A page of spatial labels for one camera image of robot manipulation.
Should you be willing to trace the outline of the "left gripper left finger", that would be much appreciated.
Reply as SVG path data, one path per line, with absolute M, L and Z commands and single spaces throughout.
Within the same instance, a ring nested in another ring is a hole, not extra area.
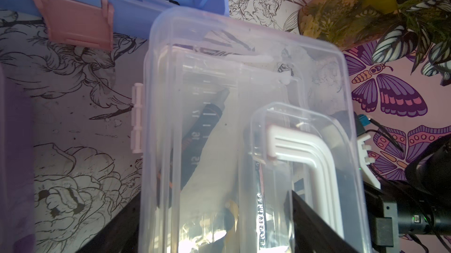
M 140 197 L 141 192 L 77 253 L 137 253 Z

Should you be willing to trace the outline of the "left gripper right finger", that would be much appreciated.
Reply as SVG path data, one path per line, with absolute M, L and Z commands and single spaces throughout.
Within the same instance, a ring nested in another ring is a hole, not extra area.
M 292 212 L 296 253 L 354 253 L 296 192 L 292 192 Z

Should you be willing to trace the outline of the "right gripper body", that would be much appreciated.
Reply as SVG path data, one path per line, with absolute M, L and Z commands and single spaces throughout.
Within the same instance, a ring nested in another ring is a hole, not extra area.
M 405 133 L 366 115 L 355 124 L 373 250 L 398 253 L 404 238 L 427 253 L 419 235 L 434 235 L 450 252 L 450 127 Z

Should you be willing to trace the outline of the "white toolbox clear lid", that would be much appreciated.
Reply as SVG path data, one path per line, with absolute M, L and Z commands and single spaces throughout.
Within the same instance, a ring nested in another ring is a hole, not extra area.
M 175 7 L 154 21 L 143 67 L 141 253 L 293 252 L 293 194 L 371 251 L 335 45 Z

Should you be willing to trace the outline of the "purple toolbox clear lid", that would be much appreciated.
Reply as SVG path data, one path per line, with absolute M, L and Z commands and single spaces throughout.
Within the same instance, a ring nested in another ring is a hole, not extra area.
M 1 73 L 1 252 L 32 253 L 35 246 L 32 107 Z

